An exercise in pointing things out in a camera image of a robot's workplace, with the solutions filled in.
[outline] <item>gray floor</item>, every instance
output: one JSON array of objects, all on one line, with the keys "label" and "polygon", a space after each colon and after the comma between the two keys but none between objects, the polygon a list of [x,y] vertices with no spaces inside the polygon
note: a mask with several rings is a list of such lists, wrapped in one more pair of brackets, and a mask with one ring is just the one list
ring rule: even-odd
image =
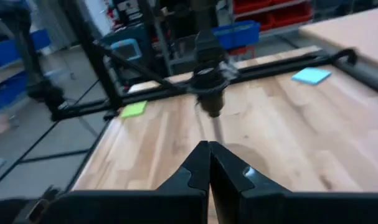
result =
[{"label": "gray floor", "polygon": [[[300,47],[312,44],[296,34],[288,35],[287,38]],[[256,45],[255,55],[261,57],[292,49],[287,43],[271,38]],[[68,98],[78,99],[96,78],[79,47],[64,55],[77,79],[70,80],[65,75],[60,78],[59,84]],[[104,97],[100,85],[97,84],[82,102]],[[103,115],[104,113],[97,113],[83,118],[99,133],[104,127]],[[20,126],[0,136],[0,157],[6,160],[6,164],[0,169],[0,176],[53,125],[46,107],[33,101],[23,107],[17,117]],[[26,158],[88,149],[94,140],[95,137],[83,128],[77,118],[69,119],[59,123]],[[0,198],[39,196],[50,185],[66,188],[82,161],[83,156],[79,155],[18,165],[0,182]]]}]

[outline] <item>wooden tabletop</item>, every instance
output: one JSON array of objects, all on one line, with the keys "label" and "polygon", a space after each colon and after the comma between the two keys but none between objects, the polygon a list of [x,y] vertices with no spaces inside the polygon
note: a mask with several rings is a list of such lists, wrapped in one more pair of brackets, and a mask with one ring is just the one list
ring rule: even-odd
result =
[{"label": "wooden tabletop", "polygon": [[[332,75],[317,86],[292,81],[294,73],[229,86],[220,116],[225,146],[292,191],[378,192],[378,93],[332,66],[323,68]],[[185,78],[189,74],[175,77]],[[141,116],[115,118],[73,189],[156,189],[200,140],[215,139],[195,103],[195,96],[182,95],[149,102]],[[212,200],[209,223],[217,223]]]},{"label": "wooden tabletop", "polygon": [[339,49],[354,47],[378,66],[378,9],[303,26],[300,33]]}]

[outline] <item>blue sticky note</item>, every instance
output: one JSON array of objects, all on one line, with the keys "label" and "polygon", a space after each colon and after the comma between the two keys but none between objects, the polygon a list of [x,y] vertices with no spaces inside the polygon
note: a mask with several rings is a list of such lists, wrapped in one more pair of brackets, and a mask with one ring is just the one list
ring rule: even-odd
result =
[{"label": "blue sticky note", "polygon": [[305,68],[292,76],[292,80],[317,85],[331,75],[330,71],[319,68]]}]

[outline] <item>green sticky note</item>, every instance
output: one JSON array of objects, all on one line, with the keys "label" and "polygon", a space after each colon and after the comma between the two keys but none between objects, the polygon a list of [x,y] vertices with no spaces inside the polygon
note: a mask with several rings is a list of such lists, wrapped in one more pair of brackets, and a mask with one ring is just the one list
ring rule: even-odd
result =
[{"label": "green sticky note", "polygon": [[141,115],[144,113],[144,110],[146,109],[147,101],[139,102],[139,103],[133,103],[124,108],[122,111],[121,117],[122,118],[129,118],[132,116]]}]

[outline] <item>wooden table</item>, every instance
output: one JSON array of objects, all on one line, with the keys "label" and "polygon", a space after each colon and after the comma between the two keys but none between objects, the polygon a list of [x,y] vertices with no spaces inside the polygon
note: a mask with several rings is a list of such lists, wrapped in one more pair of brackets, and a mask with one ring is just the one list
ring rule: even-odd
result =
[{"label": "wooden table", "polygon": [[[225,146],[292,191],[378,192],[378,93],[332,66],[323,68],[333,74],[317,86],[291,81],[293,73],[229,86],[220,116]],[[195,103],[195,96],[182,95],[149,102],[142,116],[115,118],[73,189],[156,189],[200,140],[215,139],[210,119],[198,109],[201,136]],[[217,223],[212,200],[209,223]]]},{"label": "wooden table", "polygon": [[354,47],[378,66],[378,9],[302,26],[300,33],[339,49]]}]

